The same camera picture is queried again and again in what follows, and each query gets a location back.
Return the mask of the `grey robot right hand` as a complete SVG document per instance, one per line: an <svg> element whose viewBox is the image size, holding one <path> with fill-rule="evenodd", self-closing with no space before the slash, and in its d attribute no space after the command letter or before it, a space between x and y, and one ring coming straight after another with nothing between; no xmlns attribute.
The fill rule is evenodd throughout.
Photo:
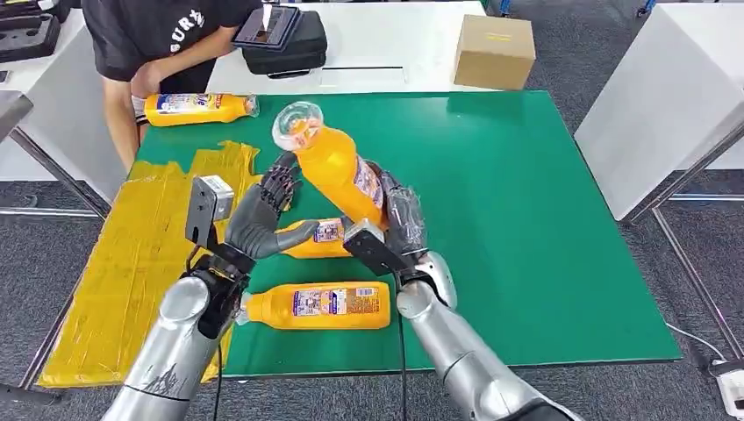
<svg viewBox="0 0 744 421"><path fill-rule="evenodd" d="M390 171L366 161L378 176L384 194L383 208L388 222L386 244L401 255L424 253L428 247L426 224L419 196Z"/></svg>

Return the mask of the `person's left hand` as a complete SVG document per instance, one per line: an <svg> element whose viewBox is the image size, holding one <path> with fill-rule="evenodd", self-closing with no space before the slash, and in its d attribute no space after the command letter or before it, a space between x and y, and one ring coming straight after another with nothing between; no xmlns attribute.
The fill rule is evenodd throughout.
<svg viewBox="0 0 744 421"><path fill-rule="evenodd" d="M146 99L160 92L161 82L167 77L162 60L145 63L131 80L131 93L137 98Z"/></svg>

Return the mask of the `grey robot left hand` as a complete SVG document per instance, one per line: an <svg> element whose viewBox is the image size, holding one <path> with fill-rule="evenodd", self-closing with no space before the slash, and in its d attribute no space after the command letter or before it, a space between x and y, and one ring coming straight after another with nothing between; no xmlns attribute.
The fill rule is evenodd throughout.
<svg viewBox="0 0 744 421"><path fill-rule="evenodd" d="M310 239L318 228L315 221L304 221L285 232L277 231L284 208L301 185L299 173L295 154L280 155L242 197L228 223L225 243L259 260Z"/></svg>

